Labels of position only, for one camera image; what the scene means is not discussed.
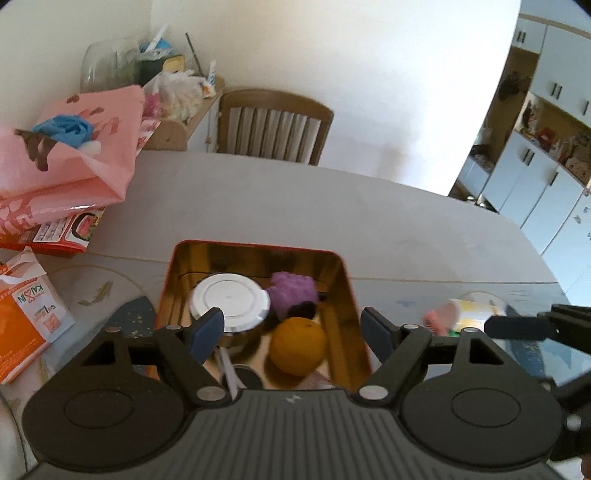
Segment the paper packaging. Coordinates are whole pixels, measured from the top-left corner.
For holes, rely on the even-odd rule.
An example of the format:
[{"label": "paper packaging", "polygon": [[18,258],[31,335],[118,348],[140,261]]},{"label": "paper packaging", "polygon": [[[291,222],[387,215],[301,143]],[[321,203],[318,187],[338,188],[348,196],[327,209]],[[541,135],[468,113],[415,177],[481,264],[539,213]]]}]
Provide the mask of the paper packaging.
[{"label": "paper packaging", "polygon": [[450,299],[443,307],[427,312],[423,320],[435,335],[457,336],[466,327],[484,331],[485,322],[493,315],[506,314],[505,310],[495,305]]},{"label": "paper packaging", "polygon": [[31,248],[0,267],[0,383],[11,382],[72,325]]}]

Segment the chair backrest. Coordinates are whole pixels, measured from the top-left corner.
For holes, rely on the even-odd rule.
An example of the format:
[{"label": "chair backrest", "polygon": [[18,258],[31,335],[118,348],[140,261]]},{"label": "chair backrest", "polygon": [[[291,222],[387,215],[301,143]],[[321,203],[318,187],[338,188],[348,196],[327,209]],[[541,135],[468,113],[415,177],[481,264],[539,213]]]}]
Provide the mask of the chair backrest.
[{"label": "chair backrest", "polygon": [[228,92],[220,101],[218,151],[318,165],[333,117],[328,107],[293,93]]}]

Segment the kitchen shelf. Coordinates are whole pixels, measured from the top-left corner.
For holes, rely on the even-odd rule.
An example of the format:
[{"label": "kitchen shelf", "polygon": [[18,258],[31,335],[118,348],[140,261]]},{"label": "kitchen shelf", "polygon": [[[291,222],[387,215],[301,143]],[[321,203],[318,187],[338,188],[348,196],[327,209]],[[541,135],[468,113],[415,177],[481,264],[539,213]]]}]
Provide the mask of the kitchen shelf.
[{"label": "kitchen shelf", "polygon": [[203,118],[205,118],[209,112],[209,109],[221,97],[224,87],[224,79],[217,77],[216,95],[212,98],[203,99],[201,110],[199,110],[199,113],[189,120],[187,125],[177,120],[162,119],[160,126],[150,137],[144,149],[186,151],[189,138],[191,138],[191,135],[193,135],[197,126],[201,123]]}]

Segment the orange package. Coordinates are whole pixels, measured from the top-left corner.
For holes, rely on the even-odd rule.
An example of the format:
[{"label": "orange package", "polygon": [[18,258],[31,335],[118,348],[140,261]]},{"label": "orange package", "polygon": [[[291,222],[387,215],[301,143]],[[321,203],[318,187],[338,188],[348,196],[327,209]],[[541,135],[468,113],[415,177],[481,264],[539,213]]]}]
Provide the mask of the orange package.
[{"label": "orange package", "polygon": [[73,324],[29,247],[0,266],[0,383],[12,381]]}]

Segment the orange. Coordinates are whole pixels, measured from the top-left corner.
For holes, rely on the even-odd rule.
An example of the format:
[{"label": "orange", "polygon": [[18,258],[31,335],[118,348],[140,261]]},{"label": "orange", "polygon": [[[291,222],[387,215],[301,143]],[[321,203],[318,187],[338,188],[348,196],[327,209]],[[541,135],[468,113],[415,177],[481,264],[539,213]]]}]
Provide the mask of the orange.
[{"label": "orange", "polygon": [[279,370],[305,377],[326,355],[326,335],[320,325],[301,317],[283,321],[273,332],[269,358]]}]

